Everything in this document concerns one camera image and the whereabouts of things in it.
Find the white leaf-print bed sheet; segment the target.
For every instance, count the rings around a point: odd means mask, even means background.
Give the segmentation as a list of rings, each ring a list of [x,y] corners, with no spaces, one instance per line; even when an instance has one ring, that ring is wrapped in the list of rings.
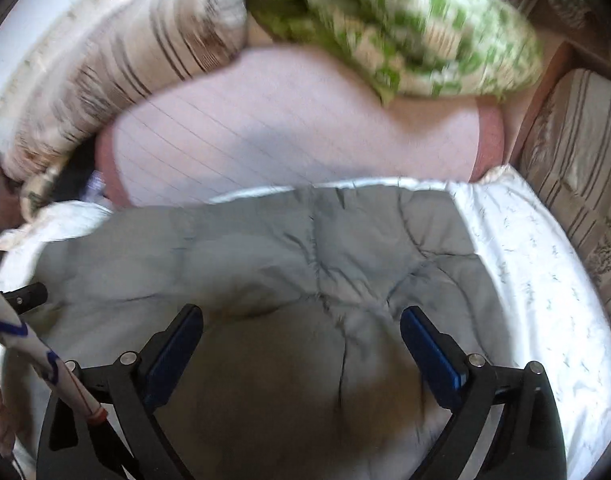
[[[509,333],[511,364],[541,362],[563,426],[567,475],[584,478],[611,441],[611,329],[601,300],[563,229],[514,169],[490,171],[475,184],[409,178],[361,179],[311,188],[393,186],[452,196],[476,254],[499,294]],[[249,188],[210,200],[229,203],[302,188]],[[161,208],[187,208],[151,206]],[[114,214],[81,202],[51,206],[35,223],[0,237],[0,290],[38,280],[44,249],[96,231]]]

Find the green white patterned blanket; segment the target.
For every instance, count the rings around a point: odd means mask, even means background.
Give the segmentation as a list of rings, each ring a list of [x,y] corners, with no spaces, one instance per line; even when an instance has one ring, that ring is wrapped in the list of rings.
[[[504,0],[247,0],[277,39],[314,44],[394,96],[497,96],[535,84],[533,26]]]

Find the olive quilted hooded jacket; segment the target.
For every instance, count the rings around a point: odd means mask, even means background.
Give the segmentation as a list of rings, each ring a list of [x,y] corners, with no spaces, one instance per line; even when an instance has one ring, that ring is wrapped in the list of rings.
[[[417,304],[469,352],[511,364],[499,294],[441,191],[302,188],[137,208],[48,245],[28,324],[108,364],[185,304],[206,328],[156,417],[198,479],[406,479],[447,422],[400,335]]]

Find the striped floral cushion right side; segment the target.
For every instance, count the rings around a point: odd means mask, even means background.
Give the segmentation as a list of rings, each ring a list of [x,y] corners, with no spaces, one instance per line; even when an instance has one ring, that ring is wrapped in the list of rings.
[[[590,70],[560,79],[519,171],[566,232],[611,322],[611,81]]]

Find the striped floral pillow at headboard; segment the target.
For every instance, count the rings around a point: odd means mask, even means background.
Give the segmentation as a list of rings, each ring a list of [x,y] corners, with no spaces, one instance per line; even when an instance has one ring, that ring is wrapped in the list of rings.
[[[23,182],[123,110],[217,70],[246,43],[244,0],[80,0],[0,97],[0,164]]]

